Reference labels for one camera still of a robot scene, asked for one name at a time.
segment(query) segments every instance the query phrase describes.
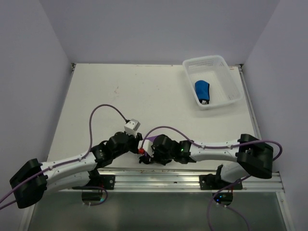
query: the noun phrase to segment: glass panel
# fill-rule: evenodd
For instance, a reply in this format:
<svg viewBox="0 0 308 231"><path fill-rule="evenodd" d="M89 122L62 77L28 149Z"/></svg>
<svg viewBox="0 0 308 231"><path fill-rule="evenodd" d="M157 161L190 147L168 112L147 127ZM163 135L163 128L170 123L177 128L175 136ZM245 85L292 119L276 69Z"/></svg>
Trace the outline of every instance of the glass panel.
<svg viewBox="0 0 308 231"><path fill-rule="evenodd" d="M110 192L99 206L82 205L80 192L57 192L35 206L29 231L208 231L210 193ZM253 231L285 231L276 193L235 193L231 207L241 212ZM234 212L213 204L215 230L247 230Z"/></svg>

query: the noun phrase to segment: black bracket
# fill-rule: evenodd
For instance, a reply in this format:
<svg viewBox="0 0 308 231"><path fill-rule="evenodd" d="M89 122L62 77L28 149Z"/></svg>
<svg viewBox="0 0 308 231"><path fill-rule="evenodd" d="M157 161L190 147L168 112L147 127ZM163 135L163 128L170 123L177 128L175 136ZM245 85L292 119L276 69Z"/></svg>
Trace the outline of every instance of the black bracket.
<svg viewBox="0 0 308 231"><path fill-rule="evenodd" d="M226 187L230 185L229 182L225 182L223 180L220 180L219 182L212 183L212 181L209 179L214 176L213 174L208 174L208 175L200 175L199 176L199 184L200 184L200 189L201 190L219 190L222 189L223 187ZM240 182L239 184L234 185L233 187L234 190L242 190L243 185Z"/></svg>
<svg viewBox="0 0 308 231"><path fill-rule="evenodd" d="M100 179L103 183L103 188L106 190L113 190L115 187L115 175L100 175Z"/></svg>

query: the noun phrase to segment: metal frame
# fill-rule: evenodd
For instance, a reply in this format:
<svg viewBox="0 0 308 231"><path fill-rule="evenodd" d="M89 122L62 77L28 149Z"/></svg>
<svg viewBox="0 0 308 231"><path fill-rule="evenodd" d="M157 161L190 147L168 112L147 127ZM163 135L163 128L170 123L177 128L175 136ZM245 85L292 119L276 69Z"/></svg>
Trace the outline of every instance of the metal frame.
<svg viewBox="0 0 308 231"><path fill-rule="evenodd" d="M162 170L162 169L99 169L101 175L115 175L114 192L182 192L182 193L215 193L217 190L201 190L199 176L215 174L215 171L198 170ZM268 180L250 177L243 181L246 192L283 192L279 173L274 173Z"/></svg>
<svg viewBox="0 0 308 231"><path fill-rule="evenodd" d="M295 226L291 217L289 206L287 204L284 192L277 192L277 199L280 206L281 214L284 220L284 224L288 231L295 231Z"/></svg>

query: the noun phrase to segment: black mount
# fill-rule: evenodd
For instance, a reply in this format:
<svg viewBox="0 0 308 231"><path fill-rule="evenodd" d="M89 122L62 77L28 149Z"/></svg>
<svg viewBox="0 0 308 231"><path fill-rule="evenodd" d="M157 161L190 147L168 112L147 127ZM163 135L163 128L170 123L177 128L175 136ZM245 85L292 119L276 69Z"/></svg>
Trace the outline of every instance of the black mount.
<svg viewBox="0 0 308 231"><path fill-rule="evenodd" d="M258 141L256 137L242 134L239 143ZM237 162L249 175L261 179L270 179L273 166L273 147L266 143L251 144L239 148Z"/></svg>
<svg viewBox="0 0 308 231"><path fill-rule="evenodd" d="M18 172L10 179L11 187L14 188L24 180L42 171L41 164L37 159L27 161ZM38 202L47 189L47 176L43 174L23 184L14 192L18 208L26 208Z"/></svg>
<svg viewBox="0 0 308 231"><path fill-rule="evenodd" d="M230 185L229 182L226 182L221 179L221 169L223 165L218 166L216 175L207 174L207 175L200 175L199 176L199 183L201 190L219 190L223 187ZM233 187L235 190L243 189L242 183L239 183Z"/></svg>

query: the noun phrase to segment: red part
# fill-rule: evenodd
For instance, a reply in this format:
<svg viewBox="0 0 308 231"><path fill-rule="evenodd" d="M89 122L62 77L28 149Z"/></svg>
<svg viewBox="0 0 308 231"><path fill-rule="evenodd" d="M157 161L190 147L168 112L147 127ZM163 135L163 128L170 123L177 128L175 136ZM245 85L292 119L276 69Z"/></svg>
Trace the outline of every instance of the red part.
<svg viewBox="0 0 308 231"><path fill-rule="evenodd" d="M138 153L143 155L143 154L145 154L145 150L143 148L140 148L140 149L138 149Z"/></svg>

